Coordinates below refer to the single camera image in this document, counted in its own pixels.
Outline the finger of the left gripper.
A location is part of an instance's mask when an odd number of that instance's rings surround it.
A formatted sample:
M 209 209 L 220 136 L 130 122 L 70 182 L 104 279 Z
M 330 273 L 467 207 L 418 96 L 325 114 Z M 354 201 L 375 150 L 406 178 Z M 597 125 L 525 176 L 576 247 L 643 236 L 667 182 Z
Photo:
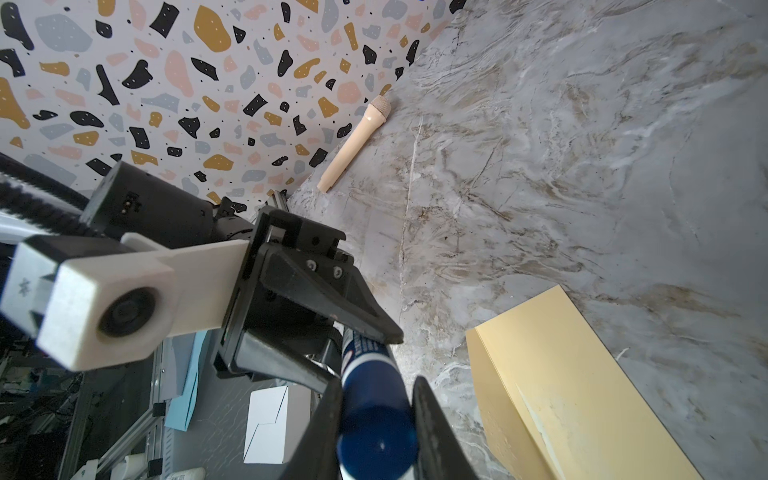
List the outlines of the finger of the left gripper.
M 382 344 L 401 344 L 401 327 L 352 264 L 283 245 L 262 247 L 259 280 L 268 290 Z
M 233 363 L 238 370 L 300 384 L 318 393 L 339 383 L 335 375 L 255 330 L 242 334 Z

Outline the blue white glue stick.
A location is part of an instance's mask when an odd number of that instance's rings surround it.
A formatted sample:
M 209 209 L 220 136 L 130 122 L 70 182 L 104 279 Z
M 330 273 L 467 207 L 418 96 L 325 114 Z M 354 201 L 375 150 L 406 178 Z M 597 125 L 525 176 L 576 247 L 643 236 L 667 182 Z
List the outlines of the blue white glue stick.
M 345 329 L 337 456 L 351 479 L 399 479 L 416 462 L 418 440 L 405 385 L 390 348 Z

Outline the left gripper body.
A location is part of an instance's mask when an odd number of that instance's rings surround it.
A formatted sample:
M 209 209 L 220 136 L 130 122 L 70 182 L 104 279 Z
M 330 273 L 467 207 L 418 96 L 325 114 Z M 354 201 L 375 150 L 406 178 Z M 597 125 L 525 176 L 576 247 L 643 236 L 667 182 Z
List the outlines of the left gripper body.
M 343 232 L 276 207 L 264 206 L 246 227 L 234 217 L 216 221 L 217 234 L 244 240 L 247 249 L 223 325 L 213 347 L 213 365 L 223 378 L 328 378 L 341 370 L 342 335 L 333 319 L 299 304 L 316 285 L 290 286 L 281 274 L 295 266 L 267 269 L 267 253 L 282 247 L 321 284 L 344 293 L 354 258 L 341 250 Z

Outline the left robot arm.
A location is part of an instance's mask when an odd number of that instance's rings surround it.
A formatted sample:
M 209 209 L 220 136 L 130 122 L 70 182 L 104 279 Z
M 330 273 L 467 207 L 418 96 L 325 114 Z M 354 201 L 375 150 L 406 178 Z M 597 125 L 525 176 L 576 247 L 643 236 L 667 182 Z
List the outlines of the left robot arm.
M 341 366 L 341 327 L 383 344 L 404 338 L 340 248 L 339 230 L 272 206 L 247 221 L 229 200 L 212 204 L 123 162 L 90 198 L 41 174 L 30 180 L 80 214 L 2 183 L 2 209 L 42 233 L 17 247 L 1 311 L 71 371 L 141 360 L 166 339 L 213 331 L 220 376 L 320 392 Z

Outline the white paper sheet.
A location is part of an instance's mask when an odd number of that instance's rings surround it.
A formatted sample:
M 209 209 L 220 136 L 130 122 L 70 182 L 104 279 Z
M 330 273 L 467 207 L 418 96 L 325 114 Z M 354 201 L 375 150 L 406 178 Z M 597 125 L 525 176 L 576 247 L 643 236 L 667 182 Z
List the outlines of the white paper sheet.
M 309 424 L 311 398 L 311 390 L 295 384 L 253 391 L 249 399 L 244 463 L 288 463 Z

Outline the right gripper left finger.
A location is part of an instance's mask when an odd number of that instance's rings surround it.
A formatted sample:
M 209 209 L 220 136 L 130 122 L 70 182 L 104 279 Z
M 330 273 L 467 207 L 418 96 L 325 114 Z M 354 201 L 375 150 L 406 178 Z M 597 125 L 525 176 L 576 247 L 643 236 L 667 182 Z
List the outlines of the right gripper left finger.
M 333 378 L 326 386 L 305 433 L 287 464 L 281 480 L 337 480 L 341 478 L 336 443 L 343 390 Z

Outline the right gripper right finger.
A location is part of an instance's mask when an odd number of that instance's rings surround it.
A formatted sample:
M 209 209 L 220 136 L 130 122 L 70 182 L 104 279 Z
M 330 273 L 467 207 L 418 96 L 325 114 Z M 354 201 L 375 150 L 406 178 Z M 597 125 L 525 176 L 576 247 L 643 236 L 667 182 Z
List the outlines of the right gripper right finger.
M 429 382 L 418 376 L 413 385 L 412 410 L 419 452 L 414 478 L 477 480 Z

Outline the wooden roller pin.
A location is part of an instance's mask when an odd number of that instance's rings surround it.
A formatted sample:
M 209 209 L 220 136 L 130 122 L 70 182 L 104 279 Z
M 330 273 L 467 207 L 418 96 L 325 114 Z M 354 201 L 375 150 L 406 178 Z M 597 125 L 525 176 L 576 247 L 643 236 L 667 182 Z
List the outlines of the wooden roller pin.
M 337 183 L 369 138 L 386 122 L 391 109 L 391 103 L 382 95 L 368 104 L 363 118 L 321 176 L 317 184 L 321 192 L 328 192 Z

